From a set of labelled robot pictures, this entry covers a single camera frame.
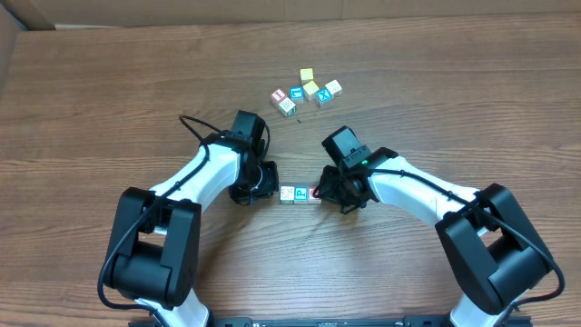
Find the wooden block green Z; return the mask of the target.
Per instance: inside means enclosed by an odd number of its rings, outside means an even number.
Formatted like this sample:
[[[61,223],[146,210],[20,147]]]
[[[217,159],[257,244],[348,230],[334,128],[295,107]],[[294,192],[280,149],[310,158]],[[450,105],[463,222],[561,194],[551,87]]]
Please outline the wooden block green Z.
[[[283,185],[280,188],[280,201],[281,201],[281,203],[294,203],[295,202],[295,187]]]

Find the wooden block number 3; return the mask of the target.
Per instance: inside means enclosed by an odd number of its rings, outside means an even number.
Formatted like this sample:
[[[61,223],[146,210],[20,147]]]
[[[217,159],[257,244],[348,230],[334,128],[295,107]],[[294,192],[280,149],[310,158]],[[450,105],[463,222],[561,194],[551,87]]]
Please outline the wooden block number 3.
[[[294,202],[304,204],[309,201],[309,188],[299,187],[294,188]]]

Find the wooden block red Q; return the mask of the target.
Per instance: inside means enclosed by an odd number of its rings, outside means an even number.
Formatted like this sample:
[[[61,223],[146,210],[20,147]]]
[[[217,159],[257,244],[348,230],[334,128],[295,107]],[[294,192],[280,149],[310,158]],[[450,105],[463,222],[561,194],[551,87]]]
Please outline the wooden block red Q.
[[[310,187],[309,188],[308,203],[310,203],[310,204],[320,204],[321,203],[321,199],[320,198],[317,198],[314,195],[314,191],[315,191],[315,187]]]

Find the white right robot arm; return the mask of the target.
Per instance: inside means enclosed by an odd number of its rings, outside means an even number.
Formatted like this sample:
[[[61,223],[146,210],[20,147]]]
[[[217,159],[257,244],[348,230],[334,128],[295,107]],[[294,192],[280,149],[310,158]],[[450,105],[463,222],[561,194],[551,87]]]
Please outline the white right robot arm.
[[[514,195],[504,186],[458,186],[420,171],[387,148],[325,148],[316,196],[344,214],[369,200],[394,205],[434,228],[463,295],[450,326],[504,326],[525,293],[555,262]]]

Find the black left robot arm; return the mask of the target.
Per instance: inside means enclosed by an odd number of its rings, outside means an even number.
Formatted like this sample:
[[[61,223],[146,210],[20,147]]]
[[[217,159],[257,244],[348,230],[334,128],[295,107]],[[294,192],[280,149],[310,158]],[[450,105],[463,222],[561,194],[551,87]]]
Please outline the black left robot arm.
[[[210,134],[167,181],[126,189],[97,279],[101,302],[147,311],[157,326],[210,325],[211,311],[193,289],[202,214],[223,190],[240,204],[277,191],[276,164],[264,159],[270,140],[262,131]]]

